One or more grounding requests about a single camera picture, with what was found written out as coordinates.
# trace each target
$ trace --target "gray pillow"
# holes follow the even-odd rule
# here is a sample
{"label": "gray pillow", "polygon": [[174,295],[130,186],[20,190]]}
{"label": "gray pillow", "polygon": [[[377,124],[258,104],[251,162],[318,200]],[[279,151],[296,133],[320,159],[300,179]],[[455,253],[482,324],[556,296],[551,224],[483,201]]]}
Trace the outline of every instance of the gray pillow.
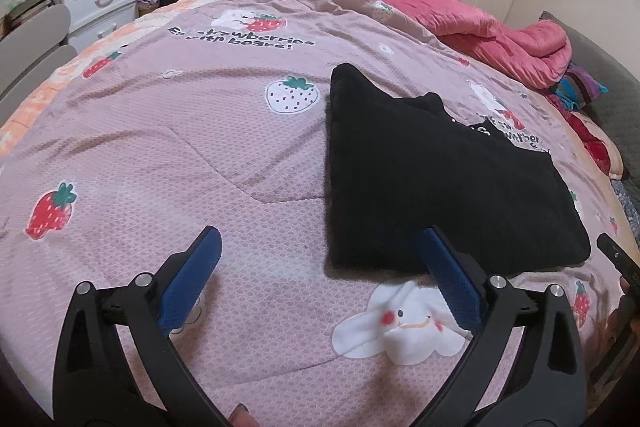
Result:
{"label": "gray pillow", "polygon": [[587,37],[543,12],[566,31],[574,49],[572,62],[609,88],[585,111],[618,146],[625,164],[623,184],[640,208],[640,82],[622,64]]}

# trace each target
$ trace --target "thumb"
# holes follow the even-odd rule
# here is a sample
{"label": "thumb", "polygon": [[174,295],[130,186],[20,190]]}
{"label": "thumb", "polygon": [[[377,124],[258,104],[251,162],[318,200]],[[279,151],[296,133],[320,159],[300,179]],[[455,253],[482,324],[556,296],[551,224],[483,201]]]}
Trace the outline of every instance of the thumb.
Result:
{"label": "thumb", "polygon": [[249,414],[249,410],[242,403],[238,404],[236,409],[231,413],[229,421],[234,427],[260,427],[258,422]]}

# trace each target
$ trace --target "pink comforter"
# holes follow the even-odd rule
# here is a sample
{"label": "pink comforter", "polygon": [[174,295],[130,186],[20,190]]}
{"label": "pink comforter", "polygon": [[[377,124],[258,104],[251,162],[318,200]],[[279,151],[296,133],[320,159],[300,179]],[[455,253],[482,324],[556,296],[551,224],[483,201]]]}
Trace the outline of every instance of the pink comforter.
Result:
{"label": "pink comforter", "polygon": [[572,49],[564,30],[543,20],[512,30],[459,0],[382,0],[417,20],[447,46],[536,89],[555,84]]}

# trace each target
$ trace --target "striped pillow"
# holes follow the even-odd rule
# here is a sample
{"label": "striped pillow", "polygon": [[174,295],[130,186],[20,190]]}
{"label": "striped pillow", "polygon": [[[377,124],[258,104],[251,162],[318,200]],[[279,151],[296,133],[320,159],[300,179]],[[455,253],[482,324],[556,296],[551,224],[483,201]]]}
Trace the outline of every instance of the striped pillow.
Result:
{"label": "striped pillow", "polygon": [[566,73],[552,91],[562,100],[564,107],[569,111],[577,111],[601,97],[603,93],[609,92],[609,89],[593,80],[585,70],[570,62]]}

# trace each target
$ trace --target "cabinet handle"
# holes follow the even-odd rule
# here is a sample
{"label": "cabinet handle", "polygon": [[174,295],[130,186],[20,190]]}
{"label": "cabinet handle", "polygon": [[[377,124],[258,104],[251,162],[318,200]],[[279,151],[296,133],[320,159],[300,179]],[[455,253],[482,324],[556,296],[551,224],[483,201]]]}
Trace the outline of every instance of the cabinet handle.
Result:
{"label": "cabinet handle", "polygon": [[104,8],[105,6],[108,6],[109,4],[111,4],[112,2],[113,2],[113,0],[95,0],[95,3],[100,8]]}
{"label": "cabinet handle", "polygon": [[113,23],[111,25],[111,29],[98,33],[98,37],[103,39],[106,35],[109,35],[110,33],[113,33],[114,31],[116,31],[117,27],[118,27],[117,23]]}

